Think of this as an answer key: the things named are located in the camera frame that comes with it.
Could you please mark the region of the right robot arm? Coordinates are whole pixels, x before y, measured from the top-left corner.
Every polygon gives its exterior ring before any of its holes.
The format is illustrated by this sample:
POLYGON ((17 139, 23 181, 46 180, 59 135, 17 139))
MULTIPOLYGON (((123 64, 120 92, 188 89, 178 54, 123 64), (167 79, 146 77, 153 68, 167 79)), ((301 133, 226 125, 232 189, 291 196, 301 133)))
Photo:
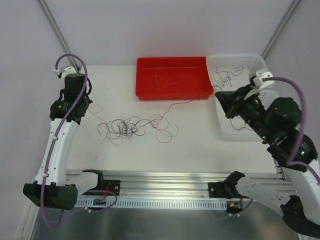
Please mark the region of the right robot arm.
POLYGON ((228 119, 241 118, 258 135, 280 166, 294 193, 289 194, 258 183, 234 171, 223 182, 210 183, 209 190, 226 199, 251 198, 281 216, 294 232, 311 238, 320 236, 320 162, 312 140, 297 126, 303 112, 290 97, 277 97, 264 106, 249 87, 215 94, 228 119))

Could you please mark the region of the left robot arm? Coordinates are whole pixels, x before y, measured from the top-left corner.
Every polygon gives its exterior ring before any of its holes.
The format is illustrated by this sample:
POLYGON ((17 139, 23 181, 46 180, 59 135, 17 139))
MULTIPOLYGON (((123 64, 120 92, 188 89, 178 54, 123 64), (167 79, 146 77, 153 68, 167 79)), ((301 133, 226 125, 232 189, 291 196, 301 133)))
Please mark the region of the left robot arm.
POLYGON ((32 183, 25 183, 23 194, 36 206, 71 210, 78 196, 91 191, 95 195, 105 189, 103 173, 86 169, 73 180, 66 179, 70 148, 82 117, 92 101, 90 88, 84 88, 85 75, 64 76, 64 89, 50 107, 50 131, 45 154, 32 183))

